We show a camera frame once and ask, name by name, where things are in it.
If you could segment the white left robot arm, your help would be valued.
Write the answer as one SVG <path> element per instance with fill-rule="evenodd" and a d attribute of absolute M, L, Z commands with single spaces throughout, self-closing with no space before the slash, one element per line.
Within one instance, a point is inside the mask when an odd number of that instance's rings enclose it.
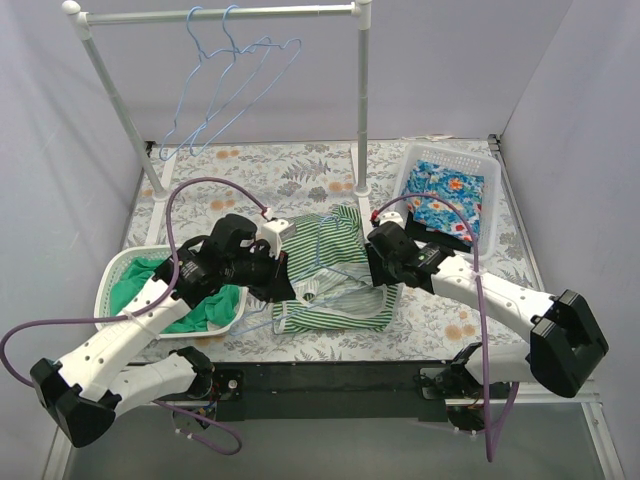
<path fill-rule="evenodd" d="M 222 287 L 245 287 L 265 303 L 292 300 L 285 239 L 295 226 L 273 219 L 262 226 L 236 214 L 208 235 L 186 241 L 157 267 L 141 291 L 83 345 L 53 361 L 39 360 L 30 377 L 40 403 L 72 445 L 100 438 L 124 413 L 167 395 L 210 395 L 214 365 L 194 347 L 133 370 L 128 363 L 170 324 Z"/>

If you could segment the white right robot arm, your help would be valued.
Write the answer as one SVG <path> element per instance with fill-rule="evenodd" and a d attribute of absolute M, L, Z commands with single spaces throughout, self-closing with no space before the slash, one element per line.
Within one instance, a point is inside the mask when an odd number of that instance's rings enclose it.
<path fill-rule="evenodd" d="M 481 342 L 454 357 L 452 383 L 464 397 L 495 383 L 536 382 L 573 398 L 609 351 L 588 302 L 572 290 L 552 295 L 477 273 L 445 246 L 418 246 L 393 221 L 375 227 L 366 247 L 375 285 L 403 284 L 455 300 L 519 335 L 517 344 Z"/>

